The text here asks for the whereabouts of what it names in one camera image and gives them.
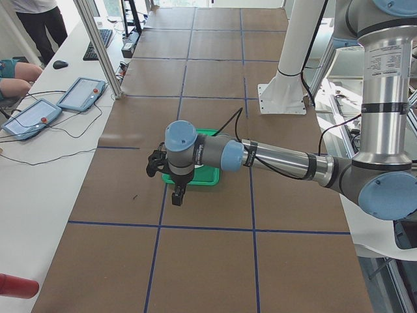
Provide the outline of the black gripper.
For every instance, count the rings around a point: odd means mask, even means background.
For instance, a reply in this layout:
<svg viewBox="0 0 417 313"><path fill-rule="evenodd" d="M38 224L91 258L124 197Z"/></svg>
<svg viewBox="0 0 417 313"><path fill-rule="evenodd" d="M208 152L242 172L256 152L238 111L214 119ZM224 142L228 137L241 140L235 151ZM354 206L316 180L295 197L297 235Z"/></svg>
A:
<svg viewBox="0 0 417 313"><path fill-rule="evenodd" d="M192 181L193 173L188 173L186 175L177 175L173 173L170 175L170 178L175 184L174 191L171 195L172 204L181 206L186 192L186 185Z"/></svg>

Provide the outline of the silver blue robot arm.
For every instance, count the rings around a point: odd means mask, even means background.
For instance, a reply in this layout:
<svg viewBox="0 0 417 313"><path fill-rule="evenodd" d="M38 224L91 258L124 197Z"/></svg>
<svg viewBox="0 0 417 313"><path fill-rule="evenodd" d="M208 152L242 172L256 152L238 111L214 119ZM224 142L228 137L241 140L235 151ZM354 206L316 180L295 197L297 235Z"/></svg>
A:
<svg viewBox="0 0 417 313"><path fill-rule="evenodd" d="M292 151L237 136L198 134L193 124L175 121L147 166L149 176L160 171L171 177L174 205L182 204L198 165L225 171L255 166L315 181L381 220L416 218L416 178L404 151L416 2L338 1L335 18L335 37L364 48L359 152L347 159Z"/></svg>

